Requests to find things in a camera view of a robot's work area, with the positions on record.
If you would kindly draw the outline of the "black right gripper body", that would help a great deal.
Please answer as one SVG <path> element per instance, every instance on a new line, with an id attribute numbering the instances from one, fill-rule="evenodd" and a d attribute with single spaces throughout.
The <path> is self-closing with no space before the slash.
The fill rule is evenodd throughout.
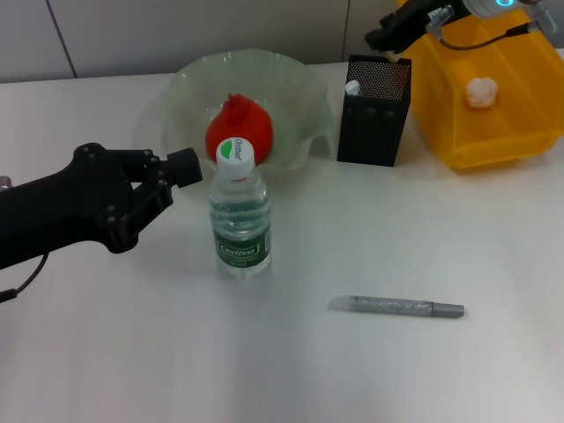
<path id="1" fill-rule="evenodd" d="M 441 9 L 450 7 L 453 15 L 448 23 L 471 15 L 463 1 L 411 0 L 393 13 L 390 23 L 390 40 L 393 48 L 409 48 L 427 33 L 427 24 Z"/>

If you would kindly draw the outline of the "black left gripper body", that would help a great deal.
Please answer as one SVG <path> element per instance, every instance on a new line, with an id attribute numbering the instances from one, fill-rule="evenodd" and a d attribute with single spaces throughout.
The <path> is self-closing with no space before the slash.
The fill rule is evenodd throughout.
<path id="1" fill-rule="evenodd" d="M 1 266 L 11 267 L 83 241 L 107 248 L 107 217 L 131 191 L 156 181 L 150 150 L 81 145 L 59 172 L 1 193 Z"/>

